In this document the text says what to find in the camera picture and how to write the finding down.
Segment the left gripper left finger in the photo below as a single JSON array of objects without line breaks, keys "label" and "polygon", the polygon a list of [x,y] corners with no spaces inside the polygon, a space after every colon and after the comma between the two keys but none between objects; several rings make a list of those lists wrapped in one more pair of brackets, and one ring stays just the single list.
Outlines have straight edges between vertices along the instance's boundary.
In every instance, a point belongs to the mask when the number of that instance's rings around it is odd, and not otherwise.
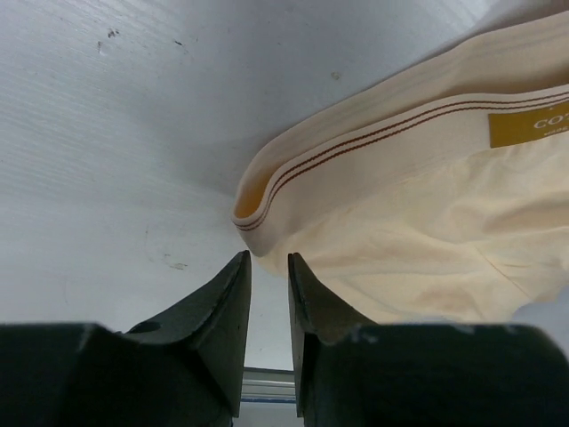
[{"label": "left gripper left finger", "polygon": [[1,327],[4,426],[230,426],[239,415],[251,257],[127,332]]}]

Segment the beige underwear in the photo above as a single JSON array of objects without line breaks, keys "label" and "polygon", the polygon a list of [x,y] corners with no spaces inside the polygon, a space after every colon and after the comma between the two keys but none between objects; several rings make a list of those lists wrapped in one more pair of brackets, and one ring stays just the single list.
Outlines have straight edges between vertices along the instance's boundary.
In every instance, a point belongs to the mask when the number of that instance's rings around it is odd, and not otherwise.
[{"label": "beige underwear", "polygon": [[233,222],[380,323],[502,322],[568,284],[568,15],[457,45],[303,121]]}]

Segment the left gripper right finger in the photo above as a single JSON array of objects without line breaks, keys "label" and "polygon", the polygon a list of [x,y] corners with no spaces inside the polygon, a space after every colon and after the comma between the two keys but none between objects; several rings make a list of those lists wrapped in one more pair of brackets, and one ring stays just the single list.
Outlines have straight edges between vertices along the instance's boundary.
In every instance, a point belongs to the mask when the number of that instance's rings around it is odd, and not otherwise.
[{"label": "left gripper right finger", "polygon": [[380,325],[288,258],[293,372],[307,426],[565,426],[568,361],[534,326]]}]

